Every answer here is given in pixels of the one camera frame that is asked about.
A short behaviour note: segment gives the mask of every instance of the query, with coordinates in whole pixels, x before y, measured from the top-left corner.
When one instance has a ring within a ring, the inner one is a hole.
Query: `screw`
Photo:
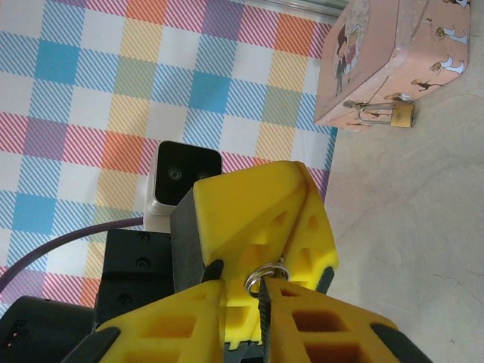
[[[150,240],[150,234],[146,232],[139,232],[138,233],[138,240],[140,242],[148,242]]]
[[[141,257],[136,260],[136,266],[141,270],[148,270],[150,268],[150,260]]]
[[[118,297],[118,303],[122,306],[128,305],[133,301],[133,298],[128,293],[122,293]]]

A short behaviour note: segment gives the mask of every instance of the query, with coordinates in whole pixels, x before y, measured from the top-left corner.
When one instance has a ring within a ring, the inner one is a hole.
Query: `key ring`
[[[290,278],[290,273],[286,266],[282,264],[282,261],[268,263],[267,265],[257,268],[249,275],[244,282],[245,291],[251,295],[251,297],[257,299],[259,297],[259,293],[252,291],[252,286],[261,281],[263,278],[267,278],[269,276],[273,278],[283,278],[285,281],[288,281]]]

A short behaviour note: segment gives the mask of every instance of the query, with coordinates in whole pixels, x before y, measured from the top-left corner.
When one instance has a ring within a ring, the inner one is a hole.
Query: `plaid tablecloth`
[[[161,140],[218,149],[226,172],[302,160],[324,196],[336,132],[312,115],[329,29],[228,0],[3,0],[0,269],[141,216]],[[33,263],[0,314],[22,295],[93,306],[104,239]]]

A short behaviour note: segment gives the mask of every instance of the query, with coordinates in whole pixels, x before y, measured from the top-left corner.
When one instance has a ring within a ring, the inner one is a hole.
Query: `gray floor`
[[[326,207],[329,294],[391,318],[434,362],[484,361],[484,3],[470,64],[411,130],[340,132]]]

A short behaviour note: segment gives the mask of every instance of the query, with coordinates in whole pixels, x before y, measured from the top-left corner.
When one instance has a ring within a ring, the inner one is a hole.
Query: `brass padlock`
[[[414,123],[415,106],[410,103],[357,104],[353,101],[346,101],[343,105],[345,107],[355,108],[357,110],[357,117],[362,124],[411,128]],[[363,114],[366,114],[367,117],[372,116],[373,119],[368,119]]]

